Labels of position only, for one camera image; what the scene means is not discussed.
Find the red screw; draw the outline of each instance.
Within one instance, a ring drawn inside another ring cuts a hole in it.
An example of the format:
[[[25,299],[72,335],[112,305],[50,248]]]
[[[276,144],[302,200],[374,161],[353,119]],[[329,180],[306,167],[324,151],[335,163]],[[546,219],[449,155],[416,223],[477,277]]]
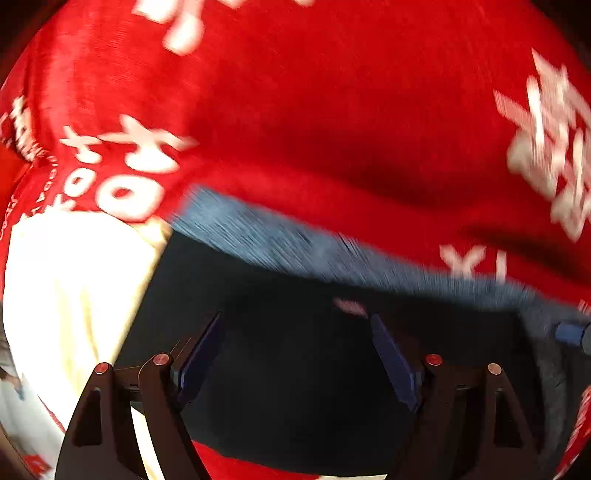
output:
[[[169,359],[170,357],[166,353],[159,353],[154,357],[154,363],[161,367],[162,365],[165,365]]]
[[[106,362],[103,362],[101,364],[98,364],[95,367],[95,374],[101,375],[101,374],[105,373],[108,369],[109,369],[109,364]]]
[[[436,353],[432,353],[431,355],[427,355],[425,357],[426,362],[433,366],[433,367],[439,367],[439,365],[441,365],[443,363],[443,358],[441,358],[440,355],[437,355]]]

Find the white printed character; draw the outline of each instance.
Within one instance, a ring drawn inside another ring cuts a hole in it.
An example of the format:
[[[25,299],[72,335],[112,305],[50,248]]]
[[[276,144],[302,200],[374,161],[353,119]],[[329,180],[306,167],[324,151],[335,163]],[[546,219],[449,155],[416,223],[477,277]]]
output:
[[[452,245],[440,245],[439,256],[451,270],[452,277],[473,278],[474,270],[486,257],[486,247],[473,246],[462,257]],[[496,280],[504,283],[507,277],[507,252],[496,253]]]
[[[47,205],[45,207],[44,213],[53,213],[53,212],[71,212],[76,207],[76,202],[74,200],[66,200],[63,201],[63,195],[58,193],[56,198],[53,200],[52,205]]]
[[[519,127],[507,152],[507,164],[548,200],[556,197],[558,179],[565,179],[567,185],[554,200],[550,219],[560,222],[576,242],[591,208],[587,191],[591,182],[587,164],[591,158],[591,109],[569,82],[564,66],[559,70],[535,51],[532,54],[540,81],[535,77],[527,79],[530,111],[494,92],[499,113]],[[587,126],[584,138],[583,131],[577,129],[577,114]],[[575,135],[570,163],[566,157],[571,131]]]
[[[218,0],[230,8],[240,8],[246,0]],[[309,7],[314,0],[294,0],[302,7]],[[173,25],[163,39],[163,46],[177,55],[194,52],[201,43],[205,26],[201,20],[205,0],[138,0],[132,10],[153,22],[168,23],[176,16]]]
[[[95,182],[96,173],[89,168],[77,168],[68,175],[64,182],[64,193],[68,197],[78,198],[84,195]]]
[[[160,150],[166,144],[183,151],[197,145],[192,138],[178,138],[166,130],[148,130],[129,115],[120,117],[123,132],[99,135],[105,142],[136,144],[138,149],[125,156],[125,164],[146,173],[170,173],[178,170],[178,163]]]
[[[6,207],[6,212],[4,212],[4,221],[2,222],[2,227],[0,228],[0,240],[4,238],[4,231],[8,227],[8,218],[10,217],[10,214],[12,213],[14,208],[17,206],[17,203],[18,200],[14,196],[11,196],[10,202]]]
[[[96,191],[96,204],[105,213],[124,222],[149,218],[164,198],[164,188],[157,181],[136,175],[115,175]]]
[[[12,144],[12,124],[10,123],[10,119],[8,114],[5,113],[0,116],[0,142],[10,147]]]
[[[76,158],[78,160],[82,163],[100,163],[102,157],[88,148],[88,145],[99,145],[101,141],[98,138],[81,137],[74,132],[74,129],[69,125],[64,125],[64,132],[66,133],[67,138],[61,138],[60,143],[77,149],[78,153],[76,154]]]
[[[574,184],[567,184],[552,203],[550,218],[560,222],[572,241],[577,241],[583,233],[585,220],[591,213],[591,194],[583,181],[583,166],[586,162],[583,133],[577,130],[573,141]]]
[[[440,245],[441,259],[452,271],[452,277],[472,278],[474,269],[484,260],[486,247],[476,245],[470,249],[465,257],[461,257],[451,245]]]
[[[12,102],[10,117],[14,121],[16,148],[25,160],[33,161],[33,132],[31,127],[31,109],[25,108],[25,97],[20,96]]]

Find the metal screw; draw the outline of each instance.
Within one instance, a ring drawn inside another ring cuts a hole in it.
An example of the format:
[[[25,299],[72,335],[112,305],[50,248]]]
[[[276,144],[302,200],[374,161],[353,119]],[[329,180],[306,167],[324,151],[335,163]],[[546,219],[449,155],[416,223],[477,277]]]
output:
[[[169,359],[170,357],[167,353],[159,353],[154,357],[154,363],[160,367],[162,365],[166,365]]]
[[[493,375],[500,375],[503,369],[499,364],[488,364],[488,371]]]
[[[109,369],[110,365],[106,362],[102,362],[95,367],[95,374],[102,375]]]
[[[427,355],[425,357],[427,363],[433,367],[439,367],[443,363],[443,358],[440,355],[432,353],[431,355]]]

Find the white fabric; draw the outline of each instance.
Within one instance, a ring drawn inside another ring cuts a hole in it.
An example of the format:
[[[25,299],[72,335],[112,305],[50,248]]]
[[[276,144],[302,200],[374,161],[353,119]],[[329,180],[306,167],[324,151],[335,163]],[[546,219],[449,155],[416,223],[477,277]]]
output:
[[[6,335],[19,376],[64,427],[95,365],[115,361],[167,233],[156,219],[129,226],[91,212],[42,213],[14,226]],[[162,478],[137,412],[134,425],[150,478]]]

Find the red fabric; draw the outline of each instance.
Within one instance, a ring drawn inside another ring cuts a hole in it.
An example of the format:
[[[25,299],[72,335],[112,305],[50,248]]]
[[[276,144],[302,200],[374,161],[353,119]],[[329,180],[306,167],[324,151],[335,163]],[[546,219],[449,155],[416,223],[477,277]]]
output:
[[[506,252],[509,279],[591,302],[591,227],[572,242],[506,166],[517,127],[493,92],[527,109],[532,48],[591,99],[591,76],[527,0],[227,3],[204,3],[203,39],[183,56],[163,47],[178,18],[135,15],[135,0],[70,0],[36,36],[0,92],[0,115],[26,97],[44,149],[14,193],[0,268],[21,215],[58,196],[104,210],[105,182],[133,175],[164,196],[141,196],[135,215],[108,211],[124,221],[170,218],[198,184],[446,273],[442,245],[460,256],[483,245],[475,273],[494,274]],[[102,160],[89,164],[60,141],[65,126],[121,132],[121,115],[199,144],[162,146],[179,168],[146,173],[125,163],[136,145],[92,144]],[[79,168],[92,181],[68,197]]]
[[[316,480],[317,475],[280,472],[220,455],[215,450],[193,442],[209,476],[213,480]]]
[[[0,144],[0,218],[4,218],[10,195],[28,164],[13,150]]]
[[[38,455],[25,455],[22,459],[36,478],[41,478],[42,474],[50,470],[49,465]]]

